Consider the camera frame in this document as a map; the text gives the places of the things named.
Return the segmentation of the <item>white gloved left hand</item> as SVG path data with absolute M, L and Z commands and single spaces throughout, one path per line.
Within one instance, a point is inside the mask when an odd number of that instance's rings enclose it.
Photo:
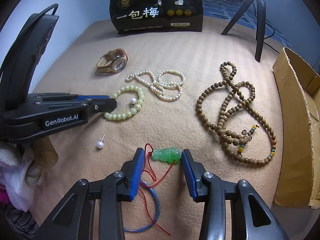
M 44 171 L 55 166 L 58 159 L 48 137 L 21 145 L 1 142 L 1 187 L 16 209 L 29 210 Z

